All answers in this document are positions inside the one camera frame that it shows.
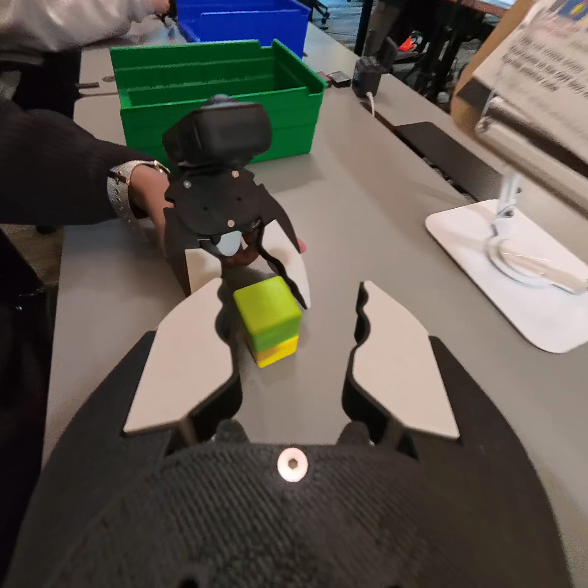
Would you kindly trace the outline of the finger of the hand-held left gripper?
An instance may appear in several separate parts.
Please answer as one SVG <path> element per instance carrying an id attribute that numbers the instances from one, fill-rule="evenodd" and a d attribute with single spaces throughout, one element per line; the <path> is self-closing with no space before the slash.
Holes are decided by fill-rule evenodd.
<path id="1" fill-rule="evenodd" d="M 310 309 L 311 291 L 297 239 L 292 242 L 280 223 L 273 220 L 261 230 L 257 247 L 261 257 L 283 278 L 298 303 L 305 310 Z"/>
<path id="2" fill-rule="evenodd" d="M 215 279 L 222 279 L 221 260 L 202 248 L 186 248 L 187 296 Z"/>

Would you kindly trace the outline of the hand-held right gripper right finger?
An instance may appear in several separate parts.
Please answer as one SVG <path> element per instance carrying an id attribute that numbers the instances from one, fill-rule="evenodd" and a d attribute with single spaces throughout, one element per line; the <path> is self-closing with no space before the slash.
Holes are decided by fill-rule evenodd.
<path id="1" fill-rule="evenodd" d="M 460 431 L 430 335 L 373 281 L 359 285 L 355 346 L 342 408 L 367 429 L 369 443 L 395 444 L 410 432 L 455 442 Z"/>

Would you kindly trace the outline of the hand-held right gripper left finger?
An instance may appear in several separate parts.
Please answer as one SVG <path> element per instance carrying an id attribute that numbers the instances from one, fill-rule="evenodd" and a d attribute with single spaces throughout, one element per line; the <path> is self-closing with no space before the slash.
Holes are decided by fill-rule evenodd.
<path id="1" fill-rule="evenodd" d="M 216 277 L 163 319 L 153 338 L 123 432 L 174 430 L 187 446 L 209 441 L 243 400 L 236 329 Z"/>

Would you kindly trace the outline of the lime green cube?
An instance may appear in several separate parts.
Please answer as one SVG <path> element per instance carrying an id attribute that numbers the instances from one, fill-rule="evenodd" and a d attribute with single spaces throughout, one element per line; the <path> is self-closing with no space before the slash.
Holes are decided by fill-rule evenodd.
<path id="1" fill-rule="evenodd" d="M 235 290 L 233 300 L 255 353 L 298 337 L 302 311 L 282 277 Z"/>

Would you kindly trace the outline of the yellow cube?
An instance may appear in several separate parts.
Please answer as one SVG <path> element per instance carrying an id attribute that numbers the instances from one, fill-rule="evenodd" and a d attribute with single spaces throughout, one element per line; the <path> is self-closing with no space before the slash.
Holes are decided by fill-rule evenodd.
<path id="1" fill-rule="evenodd" d="M 274 346 L 268 347 L 261 351 L 254 348 L 254 342 L 251 338 L 247 339 L 247 348 L 249 349 L 255 364 L 259 368 L 265 368 L 277 361 L 284 359 L 297 351 L 299 335 L 284 340 Z"/>

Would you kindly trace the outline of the green plastic bin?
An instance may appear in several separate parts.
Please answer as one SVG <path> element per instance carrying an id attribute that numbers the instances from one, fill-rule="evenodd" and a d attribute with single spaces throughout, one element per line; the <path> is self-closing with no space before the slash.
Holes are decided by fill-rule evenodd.
<path id="1" fill-rule="evenodd" d="M 264 106 L 272 143 L 254 163 L 309 153 L 326 83 L 280 41 L 112 47 L 126 145 L 173 168 L 162 136 L 206 100 L 224 94 Z"/>

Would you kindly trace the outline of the person's left forearm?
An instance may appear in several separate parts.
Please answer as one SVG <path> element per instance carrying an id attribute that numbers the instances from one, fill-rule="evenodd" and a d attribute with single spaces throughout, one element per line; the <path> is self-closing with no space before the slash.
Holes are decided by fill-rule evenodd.
<path id="1" fill-rule="evenodd" d="M 1 99 L 1 224 L 67 226 L 116 217 L 113 171 L 155 161 L 101 141 L 71 119 Z"/>

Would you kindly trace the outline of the person's left hand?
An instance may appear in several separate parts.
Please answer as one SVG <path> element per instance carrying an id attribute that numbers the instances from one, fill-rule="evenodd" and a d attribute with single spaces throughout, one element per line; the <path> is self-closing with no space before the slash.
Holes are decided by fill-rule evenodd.
<path id="1" fill-rule="evenodd" d="M 136 206 L 148 214 L 163 251 L 165 251 L 165 210 L 173 207 L 173 203 L 165 199 L 168 187 L 168 176 L 149 166 L 139 165 L 131 173 L 129 196 Z M 242 235 L 239 249 L 233 256 L 220 255 L 219 259 L 225 267 L 249 266 L 258 256 L 256 234 L 250 232 Z"/>

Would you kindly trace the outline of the silver wristwatch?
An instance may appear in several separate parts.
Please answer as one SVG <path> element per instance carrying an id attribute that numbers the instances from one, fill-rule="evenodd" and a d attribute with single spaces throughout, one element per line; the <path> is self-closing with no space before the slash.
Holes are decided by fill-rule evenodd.
<path id="1" fill-rule="evenodd" d="M 171 171 L 157 160 L 131 160 L 111 168 L 107 174 L 109 202 L 124 224 L 135 234 L 142 231 L 139 220 L 132 211 L 129 197 L 130 178 L 135 168 L 146 166 L 169 178 Z"/>

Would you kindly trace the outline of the white document stand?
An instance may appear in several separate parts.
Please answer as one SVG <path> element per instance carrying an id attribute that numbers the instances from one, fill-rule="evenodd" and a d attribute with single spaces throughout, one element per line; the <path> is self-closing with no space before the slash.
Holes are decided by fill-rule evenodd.
<path id="1" fill-rule="evenodd" d="M 424 224 L 529 343 L 563 354 L 587 343 L 587 264 L 518 211 L 526 180 L 587 212 L 587 173 L 552 134 L 499 96 L 476 137 L 508 167 L 497 197 L 430 215 Z"/>

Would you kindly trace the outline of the person's black clothing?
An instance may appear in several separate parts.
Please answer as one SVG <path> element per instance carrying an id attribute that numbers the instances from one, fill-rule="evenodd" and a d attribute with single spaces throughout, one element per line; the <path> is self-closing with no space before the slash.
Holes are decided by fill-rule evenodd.
<path id="1" fill-rule="evenodd" d="M 1 232 L 1 582 L 41 470 L 55 304 Z"/>

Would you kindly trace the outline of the blue plastic bin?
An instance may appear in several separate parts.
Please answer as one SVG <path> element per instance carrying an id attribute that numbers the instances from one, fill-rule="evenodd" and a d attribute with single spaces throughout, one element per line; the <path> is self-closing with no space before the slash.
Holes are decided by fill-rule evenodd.
<path id="1" fill-rule="evenodd" d="M 311 9 L 298 1 L 177 1 L 178 26 L 188 42 L 279 40 L 303 57 Z"/>

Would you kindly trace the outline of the black electronic device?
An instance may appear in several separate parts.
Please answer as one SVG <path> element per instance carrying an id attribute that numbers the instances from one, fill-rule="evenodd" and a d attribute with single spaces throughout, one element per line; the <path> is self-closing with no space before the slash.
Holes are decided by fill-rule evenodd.
<path id="1" fill-rule="evenodd" d="M 381 78 L 392 69 L 398 50 L 398 45 L 388 36 L 377 53 L 357 60 L 352 77 L 352 89 L 356 97 L 366 99 L 368 94 L 376 96 Z"/>

